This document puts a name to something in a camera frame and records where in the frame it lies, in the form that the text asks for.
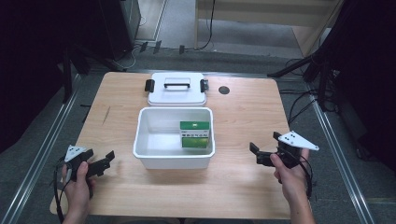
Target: hand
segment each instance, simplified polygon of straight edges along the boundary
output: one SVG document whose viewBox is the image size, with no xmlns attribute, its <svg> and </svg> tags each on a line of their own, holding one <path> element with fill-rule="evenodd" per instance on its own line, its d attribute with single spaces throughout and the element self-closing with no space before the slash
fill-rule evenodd
<svg viewBox="0 0 396 224">
<path fill-rule="evenodd" d="M 308 160 L 309 150 L 304 148 L 301 155 Z M 300 165 L 291 169 L 283 161 L 272 154 L 270 159 L 276 170 L 274 176 L 282 183 L 283 195 L 290 206 L 291 223 L 315 223 L 311 206 L 305 193 L 305 172 Z"/>
<path fill-rule="evenodd" d="M 65 183 L 66 165 L 62 169 L 62 176 Z M 86 182 L 88 163 L 82 162 L 78 167 L 77 181 L 70 180 L 64 191 L 68 201 L 68 212 L 64 223 L 84 223 L 90 212 L 90 190 Z"/>
<path fill-rule="evenodd" d="M 301 155 L 308 160 L 309 150 L 304 148 Z M 292 203 L 297 197 L 305 195 L 305 172 L 303 168 L 297 165 L 289 169 L 276 154 L 272 154 L 270 159 L 276 168 L 274 176 L 281 181 L 286 200 Z"/>
</svg>

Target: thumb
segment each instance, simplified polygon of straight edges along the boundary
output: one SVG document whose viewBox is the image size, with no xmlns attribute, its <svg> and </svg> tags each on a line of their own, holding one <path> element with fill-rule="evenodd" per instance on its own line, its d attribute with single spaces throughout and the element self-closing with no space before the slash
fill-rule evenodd
<svg viewBox="0 0 396 224">
<path fill-rule="evenodd" d="M 282 172 L 282 170 L 286 169 L 285 164 L 283 164 L 283 161 L 275 154 L 271 154 L 270 156 L 271 162 L 275 166 L 275 168 L 279 171 Z"/>
<path fill-rule="evenodd" d="M 88 163 L 87 162 L 82 162 L 77 170 L 77 182 L 83 181 L 85 183 L 85 176 L 88 173 Z"/>
</svg>

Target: person's right hand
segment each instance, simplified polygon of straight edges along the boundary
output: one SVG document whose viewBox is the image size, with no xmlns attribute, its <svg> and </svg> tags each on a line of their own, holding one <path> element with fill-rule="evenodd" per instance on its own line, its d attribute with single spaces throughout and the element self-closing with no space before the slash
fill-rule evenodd
<svg viewBox="0 0 396 224">
<path fill-rule="evenodd" d="M 308 160 L 309 150 L 303 149 L 301 155 Z M 276 168 L 274 176 L 282 184 L 283 195 L 289 203 L 291 223 L 315 223 L 311 205 L 305 193 L 305 172 L 303 168 L 297 165 L 289 169 L 276 154 L 272 154 L 270 159 Z"/>
<path fill-rule="evenodd" d="M 309 150 L 304 148 L 301 155 L 308 160 Z M 297 200 L 297 197 L 305 196 L 305 172 L 300 165 L 291 169 L 283 164 L 283 161 L 276 155 L 271 155 L 271 161 L 276 170 L 274 176 L 282 183 L 283 195 L 289 203 Z"/>
</svg>

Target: wrist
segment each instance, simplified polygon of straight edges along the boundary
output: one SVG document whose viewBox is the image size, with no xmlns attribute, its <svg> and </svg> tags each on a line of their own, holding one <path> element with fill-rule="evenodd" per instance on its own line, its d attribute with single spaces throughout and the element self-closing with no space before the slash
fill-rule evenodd
<svg viewBox="0 0 396 224">
<path fill-rule="evenodd" d="M 289 204 L 299 204 L 308 200 L 303 182 L 294 182 L 293 185 L 289 184 L 285 186 L 284 190 L 286 191 L 285 198 Z"/>
<path fill-rule="evenodd" d="M 63 224 L 66 224 L 66 223 L 74 223 L 74 224 L 81 223 L 81 224 L 83 224 L 83 223 L 85 223 L 85 218 L 87 216 L 88 216 L 88 214 L 85 212 L 69 210 L 67 212 L 66 217 L 64 218 Z"/>
<path fill-rule="evenodd" d="M 290 219 L 294 223 L 315 223 L 311 204 L 305 194 L 290 202 Z"/>
</svg>

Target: wooden table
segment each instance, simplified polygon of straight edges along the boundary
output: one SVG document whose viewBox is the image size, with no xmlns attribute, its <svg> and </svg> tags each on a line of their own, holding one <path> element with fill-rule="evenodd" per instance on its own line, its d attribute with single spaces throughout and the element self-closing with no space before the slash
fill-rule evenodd
<svg viewBox="0 0 396 224">
<path fill-rule="evenodd" d="M 108 73 L 97 92 L 77 146 L 93 161 L 114 150 L 111 168 L 97 178 L 93 215 L 139 217 L 290 218 L 274 168 L 256 164 L 249 142 L 275 151 L 273 131 L 289 127 L 272 79 L 206 77 L 216 154 L 207 169 L 147 170 L 133 155 L 138 114 L 148 106 L 150 74 Z M 230 88 L 220 94 L 220 86 Z M 51 212 L 56 214 L 54 202 Z"/>
</svg>

